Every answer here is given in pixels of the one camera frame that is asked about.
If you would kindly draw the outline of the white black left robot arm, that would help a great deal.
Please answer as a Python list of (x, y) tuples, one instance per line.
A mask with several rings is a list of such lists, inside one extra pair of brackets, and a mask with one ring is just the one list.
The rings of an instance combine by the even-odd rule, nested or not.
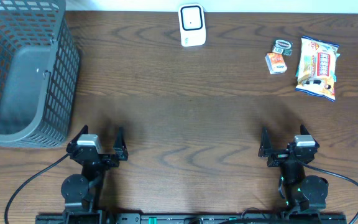
[(113, 154), (101, 152), (98, 135), (89, 134), (88, 126), (68, 143), (67, 154), (82, 166), (80, 174), (67, 177), (61, 186), (65, 199), (64, 223), (115, 223), (114, 215), (99, 208), (99, 199), (108, 170), (128, 160), (124, 129), (120, 127), (113, 145)]

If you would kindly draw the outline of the orange Kleenex tissue pack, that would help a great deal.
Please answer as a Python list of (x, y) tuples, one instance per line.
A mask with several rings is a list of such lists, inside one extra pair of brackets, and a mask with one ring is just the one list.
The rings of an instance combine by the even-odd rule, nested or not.
[(285, 64), (282, 54), (277, 53), (268, 53), (265, 56), (265, 61), (268, 66), (270, 74), (279, 74), (285, 73), (287, 70), (287, 65)]

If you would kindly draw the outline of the wet wipes pack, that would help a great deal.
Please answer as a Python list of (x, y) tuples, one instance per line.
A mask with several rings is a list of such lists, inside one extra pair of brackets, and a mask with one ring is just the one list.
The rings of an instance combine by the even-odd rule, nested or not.
[(304, 35), (301, 38), (295, 90), (335, 101), (336, 62), (340, 56), (338, 48), (339, 44)]

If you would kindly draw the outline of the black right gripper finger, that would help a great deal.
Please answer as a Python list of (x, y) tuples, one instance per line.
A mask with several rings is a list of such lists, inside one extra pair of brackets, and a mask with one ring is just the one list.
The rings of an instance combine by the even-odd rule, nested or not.
[(311, 135), (303, 124), (300, 125), (300, 135)]
[(271, 140), (269, 138), (267, 128), (263, 127), (258, 156), (259, 157), (268, 157), (272, 154), (272, 152), (273, 152), (273, 146), (272, 146)]

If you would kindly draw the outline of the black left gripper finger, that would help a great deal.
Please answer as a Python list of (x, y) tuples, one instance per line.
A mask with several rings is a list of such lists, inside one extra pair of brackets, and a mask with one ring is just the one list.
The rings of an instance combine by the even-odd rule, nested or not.
[(124, 128), (119, 127), (116, 140), (113, 145), (113, 149), (115, 151), (115, 157), (120, 161), (126, 161), (128, 160), (128, 151), (126, 147), (126, 143), (124, 140)]
[(77, 145), (77, 141), (79, 140), (82, 134), (88, 134), (88, 125), (84, 125), (80, 132), (68, 143), (68, 146)]

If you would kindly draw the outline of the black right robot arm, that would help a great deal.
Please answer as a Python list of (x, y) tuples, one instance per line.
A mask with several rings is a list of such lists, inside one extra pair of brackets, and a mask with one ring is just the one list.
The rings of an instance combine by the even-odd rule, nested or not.
[(266, 128), (262, 129), (259, 157), (267, 158), (268, 167), (280, 168), (278, 191), (287, 202), (283, 213), (292, 215), (318, 213), (326, 208), (328, 181), (316, 175), (306, 175), (305, 167), (314, 160), (319, 144), (304, 125), (300, 134), (285, 149), (274, 149)]

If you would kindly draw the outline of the round sticker item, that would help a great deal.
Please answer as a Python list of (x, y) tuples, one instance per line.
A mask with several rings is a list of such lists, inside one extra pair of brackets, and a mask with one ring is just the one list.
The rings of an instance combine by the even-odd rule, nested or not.
[(292, 55), (293, 43), (288, 40), (276, 39), (273, 43), (272, 52), (286, 56)]

